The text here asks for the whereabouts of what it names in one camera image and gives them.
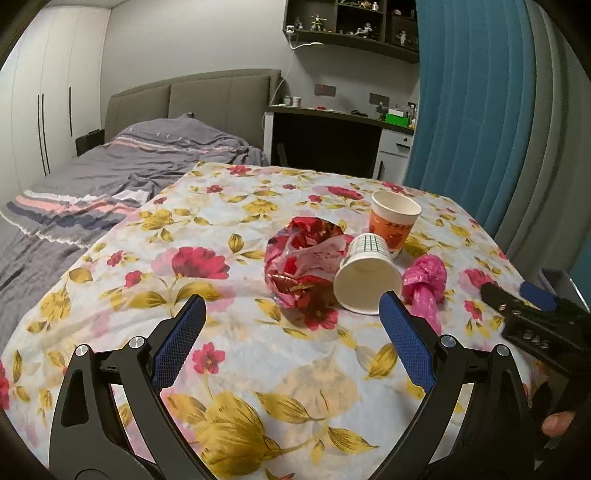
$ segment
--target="human hand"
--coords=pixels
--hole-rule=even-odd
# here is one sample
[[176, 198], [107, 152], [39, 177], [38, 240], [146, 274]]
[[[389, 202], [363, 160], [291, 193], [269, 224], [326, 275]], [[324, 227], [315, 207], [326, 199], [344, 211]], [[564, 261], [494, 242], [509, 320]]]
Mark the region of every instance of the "human hand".
[[564, 411], [550, 415], [542, 423], [542, 432], [548, 437], [560, 437], [569, 428], [573, 418], [573, 411]]

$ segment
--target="white wardrobe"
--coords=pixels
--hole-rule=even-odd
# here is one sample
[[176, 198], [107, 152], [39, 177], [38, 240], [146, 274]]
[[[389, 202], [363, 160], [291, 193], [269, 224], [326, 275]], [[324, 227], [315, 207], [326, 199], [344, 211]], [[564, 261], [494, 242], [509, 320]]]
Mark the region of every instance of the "white wardrobe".
[[43, 9], [0, 70], [0, 201], [76, 156], [100, 128], [106, 8]]

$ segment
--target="floral tablecloth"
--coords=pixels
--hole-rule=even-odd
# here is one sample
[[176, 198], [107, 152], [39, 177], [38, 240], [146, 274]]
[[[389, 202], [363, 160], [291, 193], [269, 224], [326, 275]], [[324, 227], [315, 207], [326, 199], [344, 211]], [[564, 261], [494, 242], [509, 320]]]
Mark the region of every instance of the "floral tablecloth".
[[[377, 189], [423, 207], [396, 262], [403, 271], [427, 252], [445, 262], [443, 332], [471, 348], [501, 342], [502, 318], [479, 300], [479, 287], [496, 281], [516, 292], [522, 279], [453, 201], [335, 174], [197, 163], [88, 250], [22, 319], [0, 365], [0, 400], [13, 425], [48, 464], [53, 410], [74, 347], [102, 351], [148, 336], [198, 293], [207, 301], [206, 325], [161, 398], [209, 468], [220, 478], [369, 477], [424, 392], [377, 317], [335, 304], [308, 317], [282, 312], [265, 287], [262, 259], [267, 240], [294, 216], [366, 231]], [[512, 350], [531, 392], [535, 369]], [[437, 455], [449, 451], [469, 392]], [[150, 458], [121, 389], [116, 399], [136, 452]]]

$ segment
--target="wall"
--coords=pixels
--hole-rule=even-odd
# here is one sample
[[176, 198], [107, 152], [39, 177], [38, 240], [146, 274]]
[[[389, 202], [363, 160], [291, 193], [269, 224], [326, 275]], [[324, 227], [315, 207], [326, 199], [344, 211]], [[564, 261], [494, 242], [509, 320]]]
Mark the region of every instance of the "wall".
[[[129, 0], [113, 9], [103, 54], [103, 122], [109, 98], [144, 83], [192, 73], [275, 68], [304, 106], [358, 109], [376, 116], [369, 93], [406, 104], [418, 80], [412, 65], [337, 46], [292, 52], [281, 27], [280, 0]], [[314, 84], [337, 87], [336, 97], [315, 97]]]

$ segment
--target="striped blanket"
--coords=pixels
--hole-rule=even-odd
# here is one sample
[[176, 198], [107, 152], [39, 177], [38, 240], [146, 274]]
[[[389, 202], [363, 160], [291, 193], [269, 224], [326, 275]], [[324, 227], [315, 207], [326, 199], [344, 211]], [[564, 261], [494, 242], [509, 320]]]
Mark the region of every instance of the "striped blanket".
[[263, 153], [190, 115], [133, 125], [0, 208], [0, 352], [80, 255], [197, 161], [263, 165]]

